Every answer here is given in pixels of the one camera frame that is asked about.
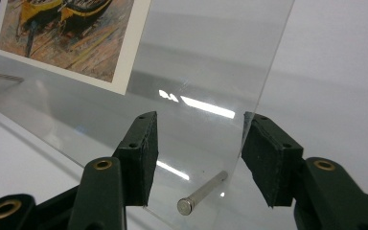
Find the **painting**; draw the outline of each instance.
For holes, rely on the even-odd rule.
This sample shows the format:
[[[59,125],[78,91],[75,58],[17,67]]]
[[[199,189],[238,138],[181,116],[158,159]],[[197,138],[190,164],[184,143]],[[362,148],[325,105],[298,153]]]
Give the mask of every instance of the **painting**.
[[[150,0],[2,0],[0,55],[125,94]]]

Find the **glass panel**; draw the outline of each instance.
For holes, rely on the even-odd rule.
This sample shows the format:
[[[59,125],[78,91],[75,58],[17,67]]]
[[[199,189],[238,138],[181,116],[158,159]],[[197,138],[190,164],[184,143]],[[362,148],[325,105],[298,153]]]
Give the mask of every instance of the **glass panel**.
[[[176,203],[232,174],[292,0],[153,0],[126,94],[0,57],[0,111],[80,165],[108,156],[134,118],[157,111],[159,159],[147,210],[175,229],[213,229],[224,185],[187,217]]]

